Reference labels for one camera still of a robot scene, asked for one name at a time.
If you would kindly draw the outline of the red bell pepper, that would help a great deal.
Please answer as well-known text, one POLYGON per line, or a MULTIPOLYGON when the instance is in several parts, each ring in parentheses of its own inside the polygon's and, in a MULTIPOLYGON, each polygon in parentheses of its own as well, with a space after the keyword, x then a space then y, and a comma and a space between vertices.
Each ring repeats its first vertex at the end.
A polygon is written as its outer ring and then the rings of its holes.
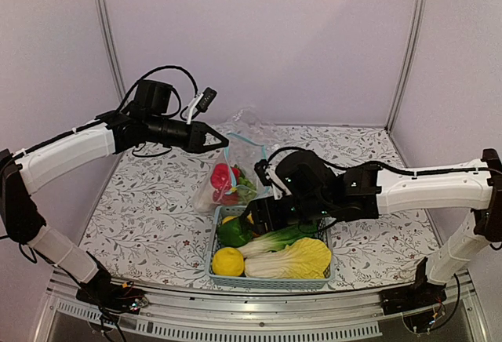
POLYGON ((231 175, 237 180, 240 173, 240 169, 237 167, 229 167, 227 164, 218 163, 213 169, 210 183, 218 191, 229 191, 232 188, 231 175))

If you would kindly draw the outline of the blue zipper clear bag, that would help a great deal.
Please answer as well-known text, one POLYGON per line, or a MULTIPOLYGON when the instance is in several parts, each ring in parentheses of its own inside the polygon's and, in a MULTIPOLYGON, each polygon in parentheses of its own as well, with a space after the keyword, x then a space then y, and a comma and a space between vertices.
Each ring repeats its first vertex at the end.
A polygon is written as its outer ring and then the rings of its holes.
MULTIPOLYGON (((261 147, 258 148, 251 146, 251 143, 248 144, 246 141, 244 141, 243 138, 239 137, 237 140, 231 140, 230 134, 227 135, 227 138, 229 139, 228 146, 222 149, 216 161, 210 167, 210 171, 206 175, 205 179, 202 181, 199 188, 209 184, 212 186, 212 184, 210 183, 210 177, 213 173, 215 165, 218 163, 224 163, 227 164, 229 167, 239 168, 242 174, 244 174, 249 180, 254 182, 258 193, 258 196, 256 196, 254 199, 268 195, 270 193, 270 189, 268 187, 265 187, 260 182, 260 180, 258 179, 257 175, 254 172, 254 165, 261 159, 266 159, 267 152, 261 147)), ((232 182, 232 188, 229 191, 225 191, 227 195, 236 192, 237 180, 234 179, 233 175, 231 175, 231 182, 232 182)), ((222 205, 217 205, 215 203, 213 204, 214 204, 213 210, 218 206, 222 206, 222 205)))

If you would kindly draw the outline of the white radish with leaves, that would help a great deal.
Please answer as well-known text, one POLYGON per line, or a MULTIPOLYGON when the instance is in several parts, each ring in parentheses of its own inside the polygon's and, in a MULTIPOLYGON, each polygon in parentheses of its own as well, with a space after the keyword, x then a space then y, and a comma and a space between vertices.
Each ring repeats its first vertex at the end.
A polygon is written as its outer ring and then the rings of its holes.
POLYGON ((198 213, 207 213, 213 210, 213 188, 206 185, 200 187, 193 198, 194 210, 198 213))

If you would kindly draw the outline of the green grapes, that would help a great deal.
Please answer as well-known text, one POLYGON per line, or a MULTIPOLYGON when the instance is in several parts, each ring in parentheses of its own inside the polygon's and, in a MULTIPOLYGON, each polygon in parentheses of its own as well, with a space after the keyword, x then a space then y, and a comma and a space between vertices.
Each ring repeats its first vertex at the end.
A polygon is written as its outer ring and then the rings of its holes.
POLYGON ((249 180, 244 174, 240 174, 237 179, 236 193, 240 204, 244 205, 254 200, 258 196, 254 182, 249 180))

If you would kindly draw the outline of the green bell pepper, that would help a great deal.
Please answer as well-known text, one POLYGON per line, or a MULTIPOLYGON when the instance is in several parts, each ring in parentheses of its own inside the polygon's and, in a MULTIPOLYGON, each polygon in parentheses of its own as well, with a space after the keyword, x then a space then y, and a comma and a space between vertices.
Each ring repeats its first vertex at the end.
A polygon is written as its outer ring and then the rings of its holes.
POLYGON ((244 224, 237 217, 236 219, 221 224, 216 229, 216 235, 222 246, 238 248, 250 242, 253 238, 252 229, 248 223, 244 224))

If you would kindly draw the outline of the yellow lemon front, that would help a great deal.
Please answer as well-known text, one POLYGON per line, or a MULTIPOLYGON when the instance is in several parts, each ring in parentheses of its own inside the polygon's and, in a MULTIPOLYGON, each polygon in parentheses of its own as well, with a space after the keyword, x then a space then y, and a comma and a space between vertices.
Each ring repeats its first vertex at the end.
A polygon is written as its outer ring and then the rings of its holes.
POLYGON ((239 277, 245 270, 244 256, 235 248, 221 248, 213 255, 212 269, 215 275, 239 277))

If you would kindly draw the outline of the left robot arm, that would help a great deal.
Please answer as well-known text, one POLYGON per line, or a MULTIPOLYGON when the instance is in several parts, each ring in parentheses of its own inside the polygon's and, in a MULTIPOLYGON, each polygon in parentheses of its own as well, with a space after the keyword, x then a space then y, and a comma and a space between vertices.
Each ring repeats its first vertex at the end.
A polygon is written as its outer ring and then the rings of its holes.
POLYGON ((217 92, 198 91, 188 104, 184 119, 168 113, 175 89, 166 83, 141 80, 128 105, 97 115, 83 126, 61 133, 29 149, 1 153, 1 218, 9 240, 33 249, 51 264, 69 273, 100 306, 117 297, 110 275, 96 259, 51 226, 35 199, 47 195, 85 165, 119 155, 140 144, 178 147, 203 154, 226 147, 228 140, 211 126, 196 120, 206 112, 217 92))

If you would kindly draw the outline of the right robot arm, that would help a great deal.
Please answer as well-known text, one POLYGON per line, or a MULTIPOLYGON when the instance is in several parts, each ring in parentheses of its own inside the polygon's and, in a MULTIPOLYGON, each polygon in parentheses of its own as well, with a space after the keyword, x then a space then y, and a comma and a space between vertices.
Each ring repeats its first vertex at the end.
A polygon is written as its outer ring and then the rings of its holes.
POLYGON ((406 290, 411 307, 423 307, 456 271, 501 240, 501 160, 496 150, 451 166, 398 169, 370 161, 343 169, 310 150, 297 150, 271 168, 255 165, 272 196, 251 201, 240 215, 257 233, 325 217, 337 222, 376 219, 412 209, 467 208, 464 222, 436 253, 419 263, 406 290))

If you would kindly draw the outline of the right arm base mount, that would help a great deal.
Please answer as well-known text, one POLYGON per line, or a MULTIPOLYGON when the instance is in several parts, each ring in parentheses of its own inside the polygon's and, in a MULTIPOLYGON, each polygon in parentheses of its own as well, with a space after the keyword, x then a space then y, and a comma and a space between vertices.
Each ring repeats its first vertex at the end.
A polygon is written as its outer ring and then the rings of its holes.
POLYGON ((412 333, 429 333, 445 314, 446 286, 425 279, 413 284, 379 292, 380 306, 385 315, 403 313, 405 327, 412 333))

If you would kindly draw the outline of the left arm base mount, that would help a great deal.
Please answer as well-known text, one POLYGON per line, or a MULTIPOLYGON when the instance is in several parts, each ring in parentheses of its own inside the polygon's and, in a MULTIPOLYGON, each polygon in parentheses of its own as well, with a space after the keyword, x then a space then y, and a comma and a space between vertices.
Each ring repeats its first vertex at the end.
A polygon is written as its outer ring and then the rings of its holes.
POLYGON ((111 274, 92 254, 88 253, 97 265, 96 275, 87 283, 80 282, 76 299, 87 304, 102 307, 117 314, 137 315, 140 309, 149 305, 145 292, 135 287, 133 281, 114 284, 111 274))

